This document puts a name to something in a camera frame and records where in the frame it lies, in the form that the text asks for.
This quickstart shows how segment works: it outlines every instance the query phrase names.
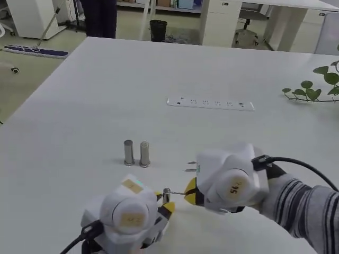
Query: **trash can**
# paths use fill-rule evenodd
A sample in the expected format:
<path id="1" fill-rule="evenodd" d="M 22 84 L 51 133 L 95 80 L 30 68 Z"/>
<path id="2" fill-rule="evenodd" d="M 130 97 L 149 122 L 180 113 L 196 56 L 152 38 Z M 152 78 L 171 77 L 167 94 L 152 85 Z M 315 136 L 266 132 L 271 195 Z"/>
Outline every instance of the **trash can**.
<path id="1" fill-rule="evenodd" d="M 164 42 L 166 39 L 167 22 L 162 20 L 151 20 L 149 24 L 151 41 Z"/>

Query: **person's leg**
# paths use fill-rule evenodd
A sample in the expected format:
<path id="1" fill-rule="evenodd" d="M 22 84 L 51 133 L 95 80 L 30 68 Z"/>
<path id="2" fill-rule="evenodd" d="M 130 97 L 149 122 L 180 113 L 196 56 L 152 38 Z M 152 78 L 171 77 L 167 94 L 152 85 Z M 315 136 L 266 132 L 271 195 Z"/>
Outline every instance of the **person's leg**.
<path id="1" fill-rule="evenodd" d="M 117 30 L 117 0 L 101 0 L 103 37 L 115 39 Z"/>
<path id="2" fill-rule="evenodd" d="M 86 34 L 89 37 L 103 37 L 99 0 L 80 0 L 84 9 Z"/>

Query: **person's arm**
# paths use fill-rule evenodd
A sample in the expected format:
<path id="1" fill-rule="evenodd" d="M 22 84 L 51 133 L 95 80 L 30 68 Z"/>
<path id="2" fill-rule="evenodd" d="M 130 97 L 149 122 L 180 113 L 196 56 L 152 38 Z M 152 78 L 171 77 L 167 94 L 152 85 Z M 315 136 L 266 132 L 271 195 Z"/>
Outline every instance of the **person's arm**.
<path id="1" fill-rule="evenodd" d="M 339 193 L 311 188 L 273 165 L 267 171 L 269 196 L 256 208 L 295 238 L 305 238 L 319 254 L 339 253 Z"/>

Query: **power strip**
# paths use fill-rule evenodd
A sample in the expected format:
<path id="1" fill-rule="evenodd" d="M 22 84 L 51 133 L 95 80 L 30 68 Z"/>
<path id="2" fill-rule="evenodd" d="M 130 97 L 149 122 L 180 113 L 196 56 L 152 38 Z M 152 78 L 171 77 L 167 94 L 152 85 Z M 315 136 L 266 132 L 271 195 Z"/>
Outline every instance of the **power strip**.
<path id="1" fill-rule="evenodd" d="M 251 102 L 232 102 L 214 99 L 172 97 L 167 99 L 167 104 L 168 106 L 176 107 L 199 107 L 199 108 L 214 108 L 217 110 L 254 111 L 254 106 Z"/>

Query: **small metal part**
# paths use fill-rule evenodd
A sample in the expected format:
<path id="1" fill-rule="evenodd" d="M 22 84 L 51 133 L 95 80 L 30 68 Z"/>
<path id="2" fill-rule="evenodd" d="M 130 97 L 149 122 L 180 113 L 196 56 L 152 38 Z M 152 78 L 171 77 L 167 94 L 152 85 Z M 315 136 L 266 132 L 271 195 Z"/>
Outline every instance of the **small metal part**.
<path id="1" fill-rule="evenodd" d="M 144 141 L 140 144 L 140 166 L 147 168 L 150 165 L 149 160 L 149 143 Z"/>
<path id="2" fill-rule="evenodd" d="M 182 192 L 170 192 L 171 194 L 174 194 L 174 195 L 183 195 L 183 196 L 186 196 L 185 193 L 182 193 Z"/>
<path id="3" fill-rule="evenodd" d="M 164 192 L 163 192 L 163 205 L 169 203 L 170 200 L 171 200 L 171 189 L 164 188 Z"/>
<path id="4" fill-rule="evenodd" d="M 126 166 L 132 166 L 134 165 L 134 157 L 133 157 L 133 141 L 132 140 L 126 140 L 124 143 L 124 149 L 125 149 L 125 161 L 124 164 Z"/>

